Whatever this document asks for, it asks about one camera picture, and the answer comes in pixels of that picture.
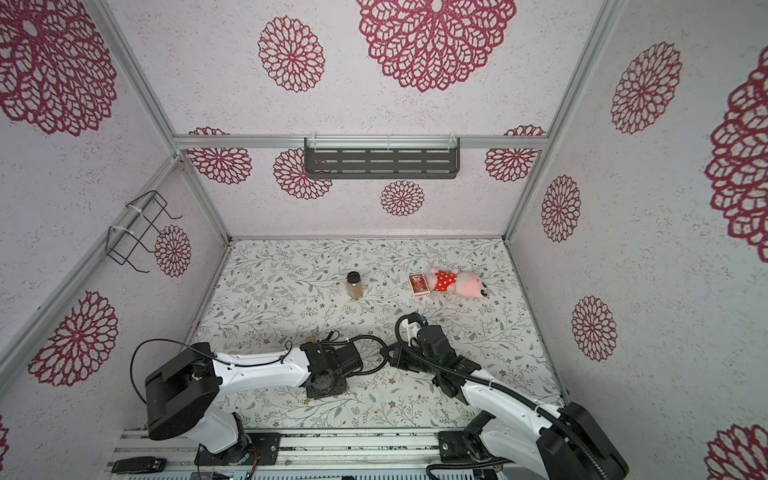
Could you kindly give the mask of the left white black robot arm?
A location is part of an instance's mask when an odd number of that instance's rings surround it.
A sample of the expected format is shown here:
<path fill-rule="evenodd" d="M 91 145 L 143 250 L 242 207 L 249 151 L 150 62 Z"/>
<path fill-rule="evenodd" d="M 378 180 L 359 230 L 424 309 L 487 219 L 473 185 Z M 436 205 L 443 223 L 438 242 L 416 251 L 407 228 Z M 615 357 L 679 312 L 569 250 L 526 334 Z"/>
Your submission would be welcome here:
<path fill-rule="evenodd" d="M 350 378 L 372 375 L 387 362 L 387 344 L 369 334 L 328 336 L 297 348 L 288 342 L 282 352 L 251 355 L 216 353 L 208 342 L 198 342 L 185 344 L 136 393 L 146 406 L 151 440 L 195 441 L 198 466 L 243 464 L 264 457 L 266 449 L 254 444 L 240 415 L 224 412 L 217 399 L 282 387 L 303 388 L 310 400 L 333 397 L 347 390 Z"/>

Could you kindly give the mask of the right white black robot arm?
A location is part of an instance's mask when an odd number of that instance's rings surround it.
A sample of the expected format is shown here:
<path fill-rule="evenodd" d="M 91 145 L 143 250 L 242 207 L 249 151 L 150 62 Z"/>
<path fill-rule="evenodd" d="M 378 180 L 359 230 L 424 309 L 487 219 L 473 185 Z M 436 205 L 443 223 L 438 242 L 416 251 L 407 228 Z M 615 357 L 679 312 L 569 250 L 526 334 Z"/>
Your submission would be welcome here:
<path fill-rule="evenodd" d="M 428 374 L 445 396 L 477 409 L 458 438 L 454 464 L 512 463 L 543 479 L 624 479 L 630 468 L 592 414 L 576 402 L 548 404 L 513 390 L 459 355 L 442 327 L 412 312 L 394 326 L 390 364 Z"/>

